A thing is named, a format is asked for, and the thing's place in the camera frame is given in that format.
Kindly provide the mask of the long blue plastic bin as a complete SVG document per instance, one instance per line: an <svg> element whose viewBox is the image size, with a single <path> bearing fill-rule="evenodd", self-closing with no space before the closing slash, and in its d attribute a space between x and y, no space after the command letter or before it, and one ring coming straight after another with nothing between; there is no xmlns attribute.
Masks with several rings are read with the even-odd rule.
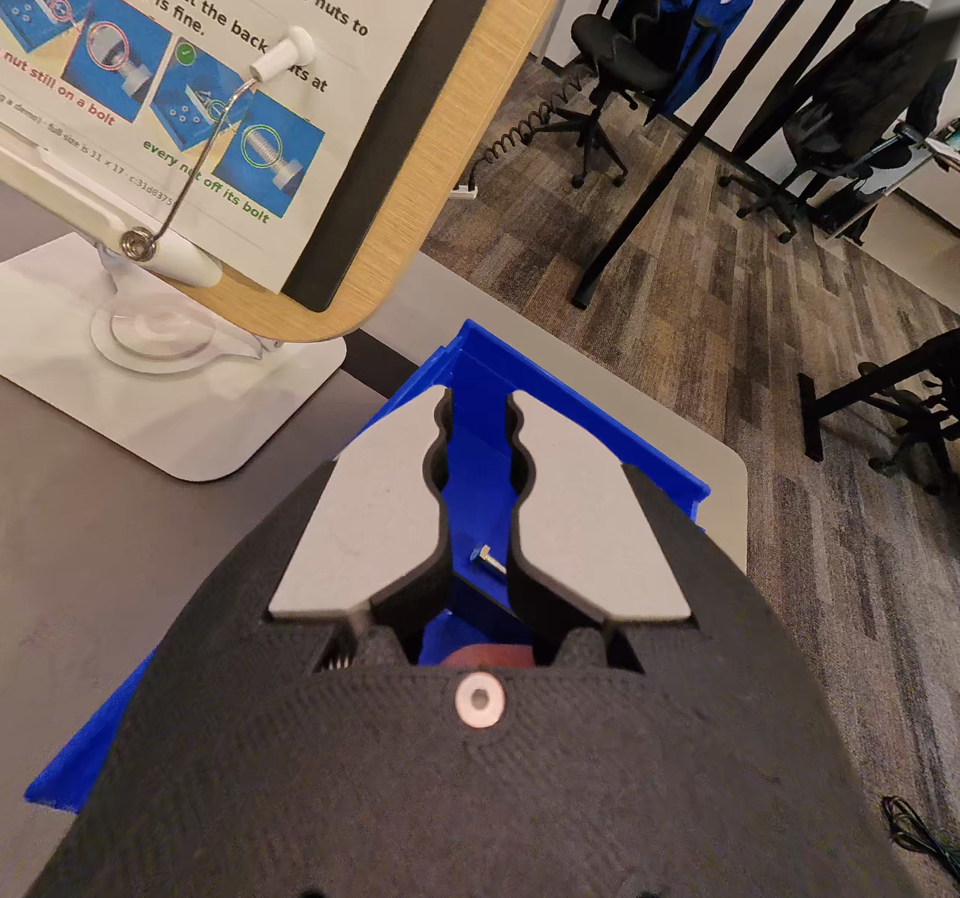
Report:
<svg viewBox="0 0 960 898"><path fill-rule="evenodd" d="M479 559L486 544L506 563L517 497L509 481L505 429L510 393L527 392L581 425L621 463L639 468L691 521L711 494L696 475L472 320L412 372L367 425L433 385L450 388L453 396L450 473L442 494L449 510L454 580L440 616L426 626L421 664L438 664L454 650L482 641L529 640L510 609L505 577L495 577Z"/></svg>

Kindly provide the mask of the clear sign stand white base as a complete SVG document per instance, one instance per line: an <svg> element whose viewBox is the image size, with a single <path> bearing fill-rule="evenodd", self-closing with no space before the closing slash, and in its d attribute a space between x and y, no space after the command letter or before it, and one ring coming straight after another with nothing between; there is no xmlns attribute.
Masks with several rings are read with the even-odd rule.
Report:
<svg viewBox="0 0 960 898"><path fill-rule="evenodd" d="M2 376L188 482L241 468L342 366L346 342L239 328L162 277L222 265L2 127L2 184L75 229L2 262Z"/></svg>

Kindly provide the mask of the black jacket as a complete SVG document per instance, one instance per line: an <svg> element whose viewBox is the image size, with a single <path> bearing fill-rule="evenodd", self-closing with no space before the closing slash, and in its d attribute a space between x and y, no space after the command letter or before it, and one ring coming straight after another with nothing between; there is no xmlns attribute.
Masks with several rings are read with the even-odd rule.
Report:
<svg viewBox="0 0 960 898"><path fill-rule="evenodd" d="M817 78L807 105L784 125L796 160L783 186L802 169L835 172L857 162L902 118L923 136L940 119L957 59L926 60L921 38L929 8L913 1L877 7L812 71Z"/></svg>

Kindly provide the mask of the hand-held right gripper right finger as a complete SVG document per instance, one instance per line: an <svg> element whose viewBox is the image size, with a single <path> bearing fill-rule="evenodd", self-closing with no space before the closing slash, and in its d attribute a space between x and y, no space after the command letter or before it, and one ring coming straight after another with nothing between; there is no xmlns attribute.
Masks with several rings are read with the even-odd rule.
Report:
<svg viewBox="0 0 960 898"><path fill-rule="evenodd" d="M643 509L643 475L582 425L525 391L506 402L507 585L531 633L532 664L642 665L641 639L682 640L692 608Z"/></svg>

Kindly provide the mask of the printed instruction sign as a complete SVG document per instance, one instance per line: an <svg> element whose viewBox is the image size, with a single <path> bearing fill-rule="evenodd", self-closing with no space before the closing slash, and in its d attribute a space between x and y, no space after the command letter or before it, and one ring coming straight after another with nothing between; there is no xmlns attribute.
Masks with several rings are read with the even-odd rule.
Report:
<svg viewBox="0 0 960 898"><path fill-rule="evenodd" d="M488 0L2 0L2 186L324 313Z"/></svg>

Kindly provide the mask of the wood-edged office table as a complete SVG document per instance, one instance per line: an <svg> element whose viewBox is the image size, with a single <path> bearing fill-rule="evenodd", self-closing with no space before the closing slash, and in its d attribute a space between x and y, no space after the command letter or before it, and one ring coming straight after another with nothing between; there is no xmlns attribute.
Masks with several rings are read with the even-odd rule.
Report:
<svg viewBox="0 0 960 898"><path fill-rule="evenodd" d="M726 78L726 81L691 126L678 149L656 172L654 178L651 179L642 195L632 205L622 223L582 273L582 277L570 298L570 304L581 310L589 307L597 281L606 267L615 258L642 219L654 207L654 204L663 195L682 165L706 136L720 113L738 94L739 89L744 85L751 72L777 42L790 20L796 16L805 2L806 0L785 0L779 6L771 21L755 39L746 55ZM787 117L798 110L801 99L810 97L814 83L822 77L823 73L821 70L811 72L809 75L810 81L805 84L802 84L799 80L800 73L809 68L812 60L827 43L828 38L837 28L840 20L846 16L854 2L855 0L834 1L832 8L798 52L797 57L788 65L786 72L778 80L765 103L738 139L734 152L739 158L749 159L773 136L775 127L786 123Z"/></svg>
<svg viewBox="0 0 960 898"><path fill-rule="evenodd" d="M798 399L805 455L817 462L824 459L821 421L823 418L868 399L889 386L898 386L909 378L930 374L945 388L948 403L958 411L959 329L935 336L918 349L883 366L862 363L859 377L819 397L815 384L806 374L798 374Z"/></svg>

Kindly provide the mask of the grey desk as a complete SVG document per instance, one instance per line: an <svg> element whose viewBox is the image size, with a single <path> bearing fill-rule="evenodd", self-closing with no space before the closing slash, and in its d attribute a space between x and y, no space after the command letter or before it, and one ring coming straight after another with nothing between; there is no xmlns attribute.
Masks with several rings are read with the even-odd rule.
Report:
<svg viewBox="0 0 960 898"><path fill-rule="evenodd" d="M1 890L22 896L70 813L26 803L34 776L162 639L247 532L466 319L514 346L711 488L699 523L741 569L748 475L730 448L418 253L338 371L233 475L186 483L2 383Z"/></svg>

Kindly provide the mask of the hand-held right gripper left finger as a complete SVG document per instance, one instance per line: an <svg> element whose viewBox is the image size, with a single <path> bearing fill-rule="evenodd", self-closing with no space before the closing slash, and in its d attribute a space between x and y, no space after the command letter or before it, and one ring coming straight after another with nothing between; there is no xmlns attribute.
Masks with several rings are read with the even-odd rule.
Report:
<svg viewBox="0 0 960 898"><path fill-rule="evenodd" d="M370 424L334 460L269 604L270 618L390 629L409 664L452 580L452 392L430 386Z"/></svg>

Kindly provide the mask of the blue striped jacket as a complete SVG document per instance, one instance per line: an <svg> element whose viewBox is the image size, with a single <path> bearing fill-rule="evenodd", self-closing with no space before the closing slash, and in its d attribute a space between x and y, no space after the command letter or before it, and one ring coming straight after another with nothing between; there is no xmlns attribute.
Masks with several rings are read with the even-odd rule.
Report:
<svg viewBox="0 0 960 898"><path fill-rule="evenodd" d="M613 21L645 57L673 74L651 115L669 116L712 75L755 0L619 0Z"/></svg>

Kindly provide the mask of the black office chair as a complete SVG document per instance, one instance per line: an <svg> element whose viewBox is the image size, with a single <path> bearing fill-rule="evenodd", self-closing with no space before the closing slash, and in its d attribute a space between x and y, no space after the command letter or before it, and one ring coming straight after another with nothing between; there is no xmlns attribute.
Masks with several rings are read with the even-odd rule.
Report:
<svg viewBox="0 0 960 898"><path fill-rule="evenodd" d="M930 496L944 496L958 492L958 474L950 461L948 441L958 440L958 415L948 402L945 386L939 380L924 380L923 385L936 394L921 398L914 392L896 385L872 395L868 403L902 420L895 430L898 443L889 457L870 457L868 466L888 478L896 476L904 467L907 453L918 445L928 447L937 476L922 486Z"/></svg>
<svg viewBox="0 0 960 898"><path fill-rule="evenodd" d="M582 167L570 179L573 188L584 186L592 170L595 151L603 151L618 168L615 186L624 184L629 169L618 155L601 123L602 113L612 96L627 100L630 108L639 107L637 98L655 102L672 83L673 74L651 62L634 42L623 35L614 22L613 9L610 16L604 11L610 0L600 0L592 14L579 16L571 26L571 40L578 48L576 64L589 70L588 77L595 78L596 86L589 95L590 113L570 112L554 99L543 103L536 117L529 121L526 132L521 132L521 142L530 145L539 134L570 133L578 136L577 146L582 148Z"/></svg>
<svg viewBox="0 0 960 898"><path fill-rule="evenodd" d="M737 218L772 210L783 227L777 240L787 244L798 232L797 221L807 213L808 200L828 182L838 178L864 179L868 165L875 163L881 153L898 143L908 149L920 147L925 140L917 129L900 121L894 125L891 137L881 139L860 158L845 160L840 141L831 130L832 117L824 106L814 106L788 119L782 133L795 166L780 183L753 181L739 173L719 178L720 187L737 184L753 195L750 205L738 209Z"/></svg>

